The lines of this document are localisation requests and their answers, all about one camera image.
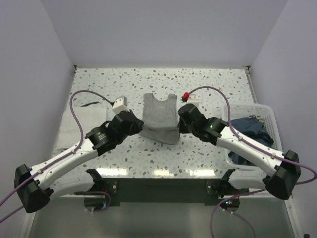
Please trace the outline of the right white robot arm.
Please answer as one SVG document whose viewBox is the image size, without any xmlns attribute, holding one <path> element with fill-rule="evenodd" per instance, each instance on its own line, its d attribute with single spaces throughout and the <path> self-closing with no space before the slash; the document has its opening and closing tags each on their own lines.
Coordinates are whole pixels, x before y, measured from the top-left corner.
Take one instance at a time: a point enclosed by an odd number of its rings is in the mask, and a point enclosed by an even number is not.
<svg viewBox="0 0 317 238">
<path fill-rule="evenodd" d="M 230 127 L 217 117 L 206 118 L 193 104 L 178 110 L 187 133 L 202 142 L 224 148 L 254 164 L 251 170 L 229 169 L 222 177 L 221 190 L 227 195 L 240 189 L 263 189 L 281 200 L 288 200 L 301 175 L 299 156 L 264 146 Z"/>
</svg>

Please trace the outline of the grey tank top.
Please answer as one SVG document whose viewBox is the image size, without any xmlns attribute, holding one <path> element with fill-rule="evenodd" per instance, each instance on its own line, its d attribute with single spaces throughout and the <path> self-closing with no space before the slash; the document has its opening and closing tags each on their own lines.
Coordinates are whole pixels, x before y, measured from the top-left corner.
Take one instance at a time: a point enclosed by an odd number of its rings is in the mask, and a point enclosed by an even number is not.
<svg viewBox="0 0 317 238">
<path fill-rule="evenodd" d="M 146 93 L 143 98 L 144 125 L 140 134 L 157 142 L 176 145 L 180 138 L 177 96 L 169 94 L 166 100 L 161 101 L 152 93 Z"/>
</svg>

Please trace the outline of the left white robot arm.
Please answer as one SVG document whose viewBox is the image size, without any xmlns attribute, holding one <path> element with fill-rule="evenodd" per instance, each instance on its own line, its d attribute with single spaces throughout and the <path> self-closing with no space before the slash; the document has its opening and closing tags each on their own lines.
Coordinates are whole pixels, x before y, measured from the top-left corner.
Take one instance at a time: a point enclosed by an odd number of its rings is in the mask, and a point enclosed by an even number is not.
<svg viewBox="0 0 317 238">
<path fill-rule="evenodd" d="M 128 137 L 142 131 L 143 121 L 132 111 L 122 111 L 111 121 L 93 128 L 74 146 L 59 155 L 28 167 L 22 164 L 15 170 L 14 188 L 27 213 L 45 207 L 53 195 L 62 190 L 53 184 L 75 167 L 116 148 Z"/>
</svg>

